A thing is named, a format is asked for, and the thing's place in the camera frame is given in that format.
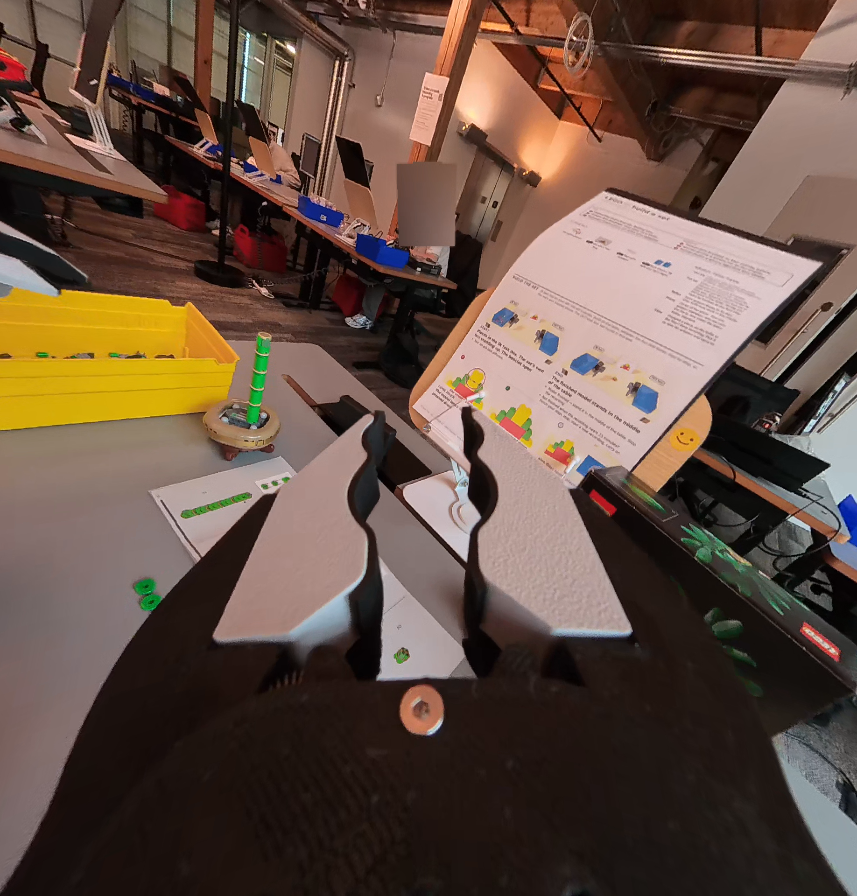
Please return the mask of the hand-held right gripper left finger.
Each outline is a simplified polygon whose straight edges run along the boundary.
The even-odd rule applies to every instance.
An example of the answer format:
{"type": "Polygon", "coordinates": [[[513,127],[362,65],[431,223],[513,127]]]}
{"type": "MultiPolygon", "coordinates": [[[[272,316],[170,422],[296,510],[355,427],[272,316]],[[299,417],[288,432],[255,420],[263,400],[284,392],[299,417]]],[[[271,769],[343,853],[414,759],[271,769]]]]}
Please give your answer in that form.
{"type": "Polygon", "coordinates": [[[385,413],[368,412],[274,493],[216,644],[278,644],[300,664],[331,647],[356,678],[378,678],[385,601],[368,517],[386,442],[385,413]]]}

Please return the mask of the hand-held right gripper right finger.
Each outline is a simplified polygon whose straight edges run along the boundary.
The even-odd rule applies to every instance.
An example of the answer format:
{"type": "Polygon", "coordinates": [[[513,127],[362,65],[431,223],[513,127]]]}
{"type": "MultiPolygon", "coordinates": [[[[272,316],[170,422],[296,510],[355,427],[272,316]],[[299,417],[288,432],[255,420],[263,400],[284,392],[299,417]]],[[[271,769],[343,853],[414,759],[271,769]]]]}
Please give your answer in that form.
{"type": "Polygon", "coordinates": [[[467,498],[478,513],[464,579],[464,652],[478,678],[507,649],[543,666],[573,639],[633,628],[575,492],[484,414],[461,413],[467,498]]]}

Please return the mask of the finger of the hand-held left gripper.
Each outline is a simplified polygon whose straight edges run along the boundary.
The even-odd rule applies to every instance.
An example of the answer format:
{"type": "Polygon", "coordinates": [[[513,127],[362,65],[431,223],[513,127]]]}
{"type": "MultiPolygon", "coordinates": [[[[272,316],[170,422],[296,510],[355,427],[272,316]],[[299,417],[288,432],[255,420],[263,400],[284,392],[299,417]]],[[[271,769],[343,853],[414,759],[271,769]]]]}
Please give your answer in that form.
{"type": "Polygon", "coordinates": [[[52,249],[0,221],[0,297],[23,289],[49,297],[88,285],[87,275],[52,249]]]}

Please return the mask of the pile of toy brick pieces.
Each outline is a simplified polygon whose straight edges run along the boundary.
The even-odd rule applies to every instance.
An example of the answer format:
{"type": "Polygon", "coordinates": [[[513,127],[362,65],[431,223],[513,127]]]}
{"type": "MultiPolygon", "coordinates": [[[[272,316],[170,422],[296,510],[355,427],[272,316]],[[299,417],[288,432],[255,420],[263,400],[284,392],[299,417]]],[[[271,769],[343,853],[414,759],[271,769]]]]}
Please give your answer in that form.
{"type": "Polygon", "coordinates": [[[71,355],[56,355],[51,352],[46,351],[38,351],[31,354],[23,354],[23,355],[13,355],[7,352],[0,352],[0,360],[44,360],[44,359],[53,359],[53,360],[102,360],[102,359],[112,359],[112,360],[173,360],[176,358],[174,354],[157,354],[157,355],[149,355],[143,352],[136,352],[131,354],[119,353],[119,352],[110,352],[107,354],[96,354],[94,352],[76,352],[71,355]]]}

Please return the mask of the yellow plastic parts bin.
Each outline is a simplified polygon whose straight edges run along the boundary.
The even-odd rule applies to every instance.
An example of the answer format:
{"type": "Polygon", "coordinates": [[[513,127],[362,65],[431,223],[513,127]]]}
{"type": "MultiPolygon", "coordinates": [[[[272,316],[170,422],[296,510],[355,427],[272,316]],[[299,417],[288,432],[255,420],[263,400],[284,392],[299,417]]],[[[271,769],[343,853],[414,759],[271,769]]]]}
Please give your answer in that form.
{"type": "Polygon", "coordinates": [[[205,412],[238,354],[192,304],[64,290],[0,297],[0,352],[174,354],[173,360],[0,360],[0,431],[205,412]]]}

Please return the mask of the grey side desk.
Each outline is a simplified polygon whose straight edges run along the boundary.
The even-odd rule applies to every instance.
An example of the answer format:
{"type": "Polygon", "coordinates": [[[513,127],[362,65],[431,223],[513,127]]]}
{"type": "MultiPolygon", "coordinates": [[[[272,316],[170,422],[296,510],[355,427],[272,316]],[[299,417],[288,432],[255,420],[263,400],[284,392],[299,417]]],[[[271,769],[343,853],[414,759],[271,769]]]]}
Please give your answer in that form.
{"type": "Polygon", "coordinates": [[[19,95],[17,105],[35,131],[0,126],[0,178],[73,196],[167,201],[163,190],[121,155],[104,156],[71,141],[59,116],[40,99],[19,95]]]}

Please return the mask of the printed task sheet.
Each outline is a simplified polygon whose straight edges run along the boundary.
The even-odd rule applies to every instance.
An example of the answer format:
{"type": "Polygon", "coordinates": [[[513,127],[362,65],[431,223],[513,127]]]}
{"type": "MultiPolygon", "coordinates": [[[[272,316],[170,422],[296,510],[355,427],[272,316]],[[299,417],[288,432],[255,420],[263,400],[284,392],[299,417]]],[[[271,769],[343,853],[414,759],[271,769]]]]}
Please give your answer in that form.
{"type": "Polygon", "coordinates": [[[571,485],[635,469],[825,267],[606,190],[475,299],[414,388],[413,418],[460,463],[472,409],[571,485]]]}

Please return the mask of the long wooden desk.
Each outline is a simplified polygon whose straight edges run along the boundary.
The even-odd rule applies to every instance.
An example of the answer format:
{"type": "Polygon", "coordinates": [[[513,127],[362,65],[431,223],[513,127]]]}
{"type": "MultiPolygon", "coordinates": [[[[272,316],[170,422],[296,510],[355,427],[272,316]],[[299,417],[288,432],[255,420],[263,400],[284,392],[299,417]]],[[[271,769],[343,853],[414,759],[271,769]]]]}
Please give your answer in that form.
{"type": "Polygon", "coordinates": [[[268,201],[269,204],[280,208],[295,221],[304,225],[309,231],[309,253],[305,260],[305,276],[311,277],[313,284],[310,287],[309,298],[301,299],[298,303],[292,303],[292,308],[316,309],[319,307],[324,286],[324,271],[320,264],[321,253],[324,250],[331,252],[333,248],[341,250],[354,261],[366,263],[367,267],[377,274],[379,279],[397,277],[437,288],[457,288],[453,281],[445,277],[420,273],[409,265],[396,271],[370,263],[356,253],[355,242],[344,239],[339,229],[329,228],[317,222],[307,220],[297,210],[300,193],[293,189],[292,186],[277,181],[282,172],[275,167],[270,147],[263,140],[248,139],[254,155],[257,178],[254,178],[253,175],[246,175],[243,170],[244,164],[232,159],[232,148],[229,144],[221,144],[207,138],[200,140],[198,143],[187,143],[171,137],[167,137],[166,140],[175,149],[203,164],[206,173],[217,174],[221,182],[218,257],[215,261],[198,260],[195,262],[195,273],[200,279],[210,284],[224,287],[242,287],[245,284],[245,275],[227,262],[229,199],[233,185],[238,183],[255,193],[259,198],[268,201]]]}

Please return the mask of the building instruction booklet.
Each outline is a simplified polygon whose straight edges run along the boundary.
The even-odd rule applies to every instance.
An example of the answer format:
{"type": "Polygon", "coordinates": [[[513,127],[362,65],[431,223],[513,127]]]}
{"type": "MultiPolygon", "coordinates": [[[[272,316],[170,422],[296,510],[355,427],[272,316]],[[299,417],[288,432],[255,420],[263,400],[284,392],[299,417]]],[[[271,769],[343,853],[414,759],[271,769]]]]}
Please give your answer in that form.
{"type": "MultiPolygon", "coordinates": [[[[156,488],[151,495],[196,563],[259,497],[278,491],[295,474],[282,456],[276,456],[156,488]]],[[[451,677],[465,658],[462,645],[404,588],[384,561],[380,561],[380,569],[384,614],[378,680],[451,677]]]]}

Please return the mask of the black power box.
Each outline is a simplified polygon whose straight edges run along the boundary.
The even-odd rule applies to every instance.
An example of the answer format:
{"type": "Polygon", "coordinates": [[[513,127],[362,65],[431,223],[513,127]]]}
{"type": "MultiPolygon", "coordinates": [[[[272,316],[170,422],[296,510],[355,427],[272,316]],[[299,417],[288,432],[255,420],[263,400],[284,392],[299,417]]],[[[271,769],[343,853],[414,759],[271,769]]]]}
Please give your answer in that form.
{"type": "MultiPolygon", "coordinates": [[[[318,403],[313,410],[339,437],[363,417],[374,414],[349,395],[333,402],[318,403]]],[[[406,484],[431,474],[429,467],[400,441],[396,429],[388,422],[385,423],[383,444],[385,454],[378,467],[378,478],[390,491],[397,492],[406,484]]]]}

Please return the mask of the red storage bin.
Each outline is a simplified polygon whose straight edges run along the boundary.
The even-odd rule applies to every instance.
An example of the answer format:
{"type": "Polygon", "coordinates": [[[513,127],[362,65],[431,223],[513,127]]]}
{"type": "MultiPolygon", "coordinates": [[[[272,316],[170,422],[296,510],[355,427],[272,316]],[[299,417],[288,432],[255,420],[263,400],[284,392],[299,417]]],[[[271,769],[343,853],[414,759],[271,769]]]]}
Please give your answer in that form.
{"type": "Polygon", "coordinates": [[[334,283],[331,301],[347,317],[359,315],[367,285],[352,273],[342,274],[334,283]]]}
{"type": "Polygon", "coordinates": [[[282,235],[251,230],[239,224],[233,232],[233,256],[246,267],[268,273],[286,273],[288,249],[282,235]]]}
{"type": "Polygon", "coordinates": [[[162,190],[167,196],[164,203],[153,203],[153,215],[167,221],[179,230],[205,232],[207,206],[194,196],[181,193],[173,185],[165,184],[162,190]]]}

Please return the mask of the toy bamboo stalk in tan pot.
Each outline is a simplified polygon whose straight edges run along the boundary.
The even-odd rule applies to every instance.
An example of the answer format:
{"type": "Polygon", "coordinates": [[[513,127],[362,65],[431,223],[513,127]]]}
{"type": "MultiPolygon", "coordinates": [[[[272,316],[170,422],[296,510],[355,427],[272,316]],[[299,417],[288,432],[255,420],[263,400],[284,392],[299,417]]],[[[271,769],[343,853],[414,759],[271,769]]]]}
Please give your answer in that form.
{"type": "Polygon", "coordinates": [[[271,346],[271,334],[258,332],[247,398],[224,399],[204,414],[204,430],[227,462],[240,454],[270,454],[274,450],[281,423],[276,411],[264,405],[271,346]]]}

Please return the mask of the black toy set box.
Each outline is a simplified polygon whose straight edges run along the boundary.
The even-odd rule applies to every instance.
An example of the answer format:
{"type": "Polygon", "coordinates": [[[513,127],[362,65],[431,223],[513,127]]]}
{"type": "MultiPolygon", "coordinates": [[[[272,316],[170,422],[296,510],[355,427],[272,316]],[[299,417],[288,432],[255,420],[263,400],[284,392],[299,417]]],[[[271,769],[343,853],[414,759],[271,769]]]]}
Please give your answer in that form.
{"type": "Polygon", "coordinates": [[[581,488],[703,616],[771,735],[857,697],[857,644],[623,468],[581,488]]]}

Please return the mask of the black computer monitor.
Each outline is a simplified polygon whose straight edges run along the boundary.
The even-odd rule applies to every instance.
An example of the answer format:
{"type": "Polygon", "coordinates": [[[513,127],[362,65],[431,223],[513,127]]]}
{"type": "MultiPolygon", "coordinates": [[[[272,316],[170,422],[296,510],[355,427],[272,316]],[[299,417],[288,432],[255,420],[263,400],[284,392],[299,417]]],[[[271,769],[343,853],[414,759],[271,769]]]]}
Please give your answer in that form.
{"type": "Polygon", "coordinates": [[[773,435],[799,395],[732,363],[705,393],[713,423],[703,447],[749,475],[800,492],[829,463],[773,435]]]}

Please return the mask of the white paper notice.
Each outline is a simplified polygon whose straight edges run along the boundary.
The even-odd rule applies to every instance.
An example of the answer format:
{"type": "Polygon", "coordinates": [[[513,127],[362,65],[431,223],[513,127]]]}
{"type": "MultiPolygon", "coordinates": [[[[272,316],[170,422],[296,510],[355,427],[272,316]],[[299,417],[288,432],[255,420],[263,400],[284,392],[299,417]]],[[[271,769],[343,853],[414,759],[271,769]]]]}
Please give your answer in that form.
{"type": "Polygon", "coordinates": [[[433,142],[448,85],[445,75],[425,73],[409,134],[412,142],[426,147],[433,142]]]}

